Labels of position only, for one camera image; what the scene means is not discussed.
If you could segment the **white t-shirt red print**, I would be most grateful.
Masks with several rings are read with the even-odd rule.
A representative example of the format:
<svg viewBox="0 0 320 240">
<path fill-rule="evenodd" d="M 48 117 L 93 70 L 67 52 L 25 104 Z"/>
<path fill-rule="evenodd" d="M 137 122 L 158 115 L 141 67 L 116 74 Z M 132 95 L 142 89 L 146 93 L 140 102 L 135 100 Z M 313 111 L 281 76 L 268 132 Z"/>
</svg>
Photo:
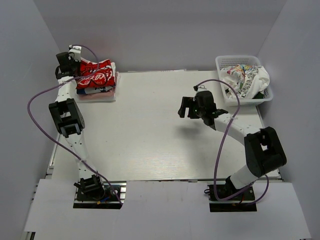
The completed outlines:
<svg viewBox="0 0 320 240">
<path fill-rule="evenodd" d="M 83 78 L 77 80 L 77 90 L 114 87 L 116 85 L 116 64 L 110 59 L 97 63 L 82 58 L 80 75 Z"/>
</svg>

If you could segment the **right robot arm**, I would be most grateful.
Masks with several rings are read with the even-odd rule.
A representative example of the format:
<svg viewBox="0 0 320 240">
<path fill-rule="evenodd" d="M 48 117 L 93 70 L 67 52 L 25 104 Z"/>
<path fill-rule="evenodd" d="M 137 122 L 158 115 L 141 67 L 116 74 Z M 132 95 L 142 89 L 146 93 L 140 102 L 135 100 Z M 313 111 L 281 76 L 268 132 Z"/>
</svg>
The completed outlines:
<svg viewBox="0 0 320 240">
<path fill-rule="evenodd" d="M 184 96 L 178 110 L 180 118 L 201 119 L 215 131 L 223 133 L 223 139 L 230 136 L 244 146 L 245 165 L 230 175 L 222 190 L 213 185 L 217 201 L 236 200 L 260 177 L 287 164 L 287 157 L 272 127 L 257 128 L 238 120 L 227 110 L 218 109 L 213 94 L 197 92 L 194 97 Z"/>
</svg>

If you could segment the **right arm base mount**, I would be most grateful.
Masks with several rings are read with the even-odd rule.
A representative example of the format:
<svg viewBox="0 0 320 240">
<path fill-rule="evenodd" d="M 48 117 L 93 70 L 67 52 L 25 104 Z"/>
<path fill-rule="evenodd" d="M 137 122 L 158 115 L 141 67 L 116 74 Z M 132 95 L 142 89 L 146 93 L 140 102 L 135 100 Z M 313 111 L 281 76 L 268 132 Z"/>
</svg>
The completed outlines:
<svg viewBox="0 0 320 240">
<path fill-rule="evenodd" d="M 214 184 L 209 184 L 203 191 L 204 195 L 208 197 L 209 210 L 211 213 L 249 213 L 257 212 L 254 189 L 252 185 L 245 188 L 244 191 L 238 193 L 228 200 L 218 200 L 214 192 Z"/>
</svg>

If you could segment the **white cartoon print t-shirt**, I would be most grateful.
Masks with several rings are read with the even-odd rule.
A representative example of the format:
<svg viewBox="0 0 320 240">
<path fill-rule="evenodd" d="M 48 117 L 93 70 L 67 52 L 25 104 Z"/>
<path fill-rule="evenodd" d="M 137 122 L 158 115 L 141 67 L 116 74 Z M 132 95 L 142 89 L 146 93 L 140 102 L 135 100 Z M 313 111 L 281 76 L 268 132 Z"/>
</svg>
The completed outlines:
<svg viewBox="0 0 320 240">
<path fill-rule="evenodd" d="M 254 99 L 264 93 L 270 84 L 270 76 L 262 65 L 237 64 L 220 70 L 220 79 L 229 84 L 239 99 Z"/>
</svg>

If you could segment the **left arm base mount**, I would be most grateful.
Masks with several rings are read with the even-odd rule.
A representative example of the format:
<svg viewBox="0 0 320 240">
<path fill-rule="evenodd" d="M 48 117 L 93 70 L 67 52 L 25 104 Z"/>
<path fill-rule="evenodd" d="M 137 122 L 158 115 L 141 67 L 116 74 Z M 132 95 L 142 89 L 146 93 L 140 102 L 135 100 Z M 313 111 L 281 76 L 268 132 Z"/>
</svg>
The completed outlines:
<svg viewBox="0 0 320 240">
<path fill-rule="evenodd" d="M 76 192 L 74 209 L 111 209 L 119 210 L 125 201 L 127 183 L 111 182 L 108 184 L 97 176 L 81 178 L 74 183 Z"/>
</svg>

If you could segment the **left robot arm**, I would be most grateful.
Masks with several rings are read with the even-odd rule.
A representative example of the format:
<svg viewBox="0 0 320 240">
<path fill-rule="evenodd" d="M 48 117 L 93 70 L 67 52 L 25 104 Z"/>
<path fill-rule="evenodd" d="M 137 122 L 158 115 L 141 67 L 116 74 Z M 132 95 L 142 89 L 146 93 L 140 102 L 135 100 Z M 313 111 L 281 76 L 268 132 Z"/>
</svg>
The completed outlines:
<svg viewBox="0 0 320 240">
<path fill-rule="evenodd" d="M 61 86 L 56 100 L 48 108 L 58 133 L 65 138 L 71 152 L 76 154 L 79 180 L 74 185 L 84 196 L 99 200 L 105 196 L 106 187 L 101 183 L 96 169 L 87 168 L 91 161 L 84 139 L 85 121 L 76 100 L 72 98 L 74 87 L 71 78 L 80 75 L 81 48 L 58 53 L 56 58 L 59 66 L 55 76 Z"/>
</svg>

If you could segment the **dark green t-shirt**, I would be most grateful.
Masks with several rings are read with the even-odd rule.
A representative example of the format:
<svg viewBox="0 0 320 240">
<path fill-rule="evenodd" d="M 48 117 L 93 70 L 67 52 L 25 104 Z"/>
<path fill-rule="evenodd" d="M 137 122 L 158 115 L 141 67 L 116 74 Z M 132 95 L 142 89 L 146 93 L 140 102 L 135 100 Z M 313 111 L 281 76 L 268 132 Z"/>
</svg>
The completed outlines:
<svg viewBox="0 0 320 240">
<path fill-rule="evenodd" d="M 254 100 L 260 100 L 264 98 L 264 93 L 258 92 L 255 96 L 254 96 Z"/>
</svg>

